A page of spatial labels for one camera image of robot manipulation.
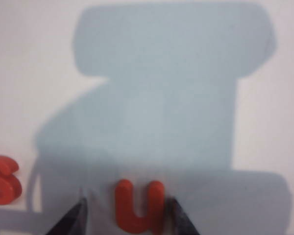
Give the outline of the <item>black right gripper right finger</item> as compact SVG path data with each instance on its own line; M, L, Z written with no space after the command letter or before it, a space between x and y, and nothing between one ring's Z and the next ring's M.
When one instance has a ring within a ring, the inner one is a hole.
M172 235L200 235L176 198L166 200L166 210L171 222Z

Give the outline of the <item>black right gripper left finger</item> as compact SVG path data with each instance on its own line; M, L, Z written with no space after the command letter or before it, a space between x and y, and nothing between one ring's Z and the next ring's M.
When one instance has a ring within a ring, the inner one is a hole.
M87 199L82 197L46 235L85 235L87 217Z

